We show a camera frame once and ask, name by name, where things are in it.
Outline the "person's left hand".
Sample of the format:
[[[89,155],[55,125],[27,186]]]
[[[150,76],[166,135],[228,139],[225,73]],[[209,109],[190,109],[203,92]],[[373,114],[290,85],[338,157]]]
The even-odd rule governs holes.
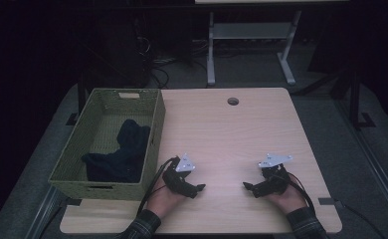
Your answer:
[[[185,199],[185,196],[171,191],[160,179],[153,187],[153,193],[147,200],[146,209],[163,219]]]

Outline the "black metal stand leg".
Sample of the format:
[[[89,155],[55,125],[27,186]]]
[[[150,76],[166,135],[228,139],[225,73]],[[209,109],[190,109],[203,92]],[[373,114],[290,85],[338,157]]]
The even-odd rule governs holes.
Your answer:
[[[68,120],[67,125],[75,125],[84,109],[86,104],[86,85],[85,85],[85,76],[81,74],[77,83],[77,91],[78,91],[78,111],[76,113],[72,113]]]
[[[375,123],[368,113],[362,113],[360,106],[360,78],[355,70],[347,73],[350,95],[349,95],[349,120],[356,130],[363,127],[375,127]]]

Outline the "green woven basket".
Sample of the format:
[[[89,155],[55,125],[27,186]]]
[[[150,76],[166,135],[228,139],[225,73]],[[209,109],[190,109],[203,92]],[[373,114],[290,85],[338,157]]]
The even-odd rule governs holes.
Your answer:
[[[75,199],[142,199],[156,173],[165,113],[158,89],[94,89],[49,182]],[[90,180],[82,157],[88,153],[117,151],[117,136],[126,120],[150,128],[140,179],[135,183]]]

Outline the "grey metal floor rail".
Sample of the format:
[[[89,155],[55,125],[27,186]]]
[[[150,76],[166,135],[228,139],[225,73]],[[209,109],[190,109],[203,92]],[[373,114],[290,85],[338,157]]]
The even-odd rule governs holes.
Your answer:
[[[63,198],[61,192],[57,188],[50,186],[27,231],[25,239],[42,239],[62,208]]]
[[[343,120],[345,121],[348,130],[356,140],[360,150],[365,155],[367,163],[369,164],[369,168],[372,174],[374,175],[380,190],[382,191],[384,197],[388,202],[388,174],[380,164],[379,159],[376,156],[374,150],[370,147],[368,140],[365,138],[362,131],[363,126],[355,126],[352,123],[351,119],[349,118],[348,108],[344,105],[344,103],[335,101],[334,105],[339,111],[339,114],[341,115]]]

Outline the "dark blue garment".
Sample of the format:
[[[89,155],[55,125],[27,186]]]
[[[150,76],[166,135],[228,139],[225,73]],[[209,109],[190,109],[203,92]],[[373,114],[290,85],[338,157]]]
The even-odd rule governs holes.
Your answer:
[[[146,155],[150,127],[127,119],[116,141],[119,149],[108,154],[87,153],[82,156],[89,181],[138,183]]]

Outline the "white metal desk frame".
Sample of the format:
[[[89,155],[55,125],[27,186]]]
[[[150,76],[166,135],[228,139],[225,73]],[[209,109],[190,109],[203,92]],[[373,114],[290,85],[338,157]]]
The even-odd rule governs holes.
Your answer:
[[[209,10],[208,52],[206,58],[207,85],[216,85],[214,43],[217,40],[284,40],[284,49],[277,53],[279,65],[289,86],[296,84],[288,61],[291,45],[298,28],[302,11],[306,7],[324,4],[343,4],[349,0],[194,0],[196,7]],[[285,22],[222,23],[215,15],[223,8],[264,11],[271,8],[292,7],[293,15]]]

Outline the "person's right hand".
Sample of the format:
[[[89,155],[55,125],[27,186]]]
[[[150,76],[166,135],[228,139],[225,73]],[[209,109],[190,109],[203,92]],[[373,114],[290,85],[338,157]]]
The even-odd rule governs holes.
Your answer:
[[[302,194],[292,185],[289,185],[282,194],[270,194],[266,199],[272,202],[283,214],[288,215],[300,208],[307,207]]]

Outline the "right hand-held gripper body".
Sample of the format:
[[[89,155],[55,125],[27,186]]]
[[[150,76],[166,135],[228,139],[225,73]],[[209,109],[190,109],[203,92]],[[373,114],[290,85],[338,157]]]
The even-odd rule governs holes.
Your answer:
[[[291,160],[291,155],[267,154],[259,163],[265,180],[253,186],[253,194],[256,198],[273,193],[283,194],[287,190],[291,179],[285,169],[285,163]]]

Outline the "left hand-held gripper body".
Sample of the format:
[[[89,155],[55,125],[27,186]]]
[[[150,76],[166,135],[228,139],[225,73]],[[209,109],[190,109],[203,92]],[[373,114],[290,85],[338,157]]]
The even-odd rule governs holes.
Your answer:
[[[195,169],[194,163],[187,154],[171,159],[170,165],[162,175],[166,186],[173,192],[184,195],[185,191],[191,190],[191,185],[185,178]]]

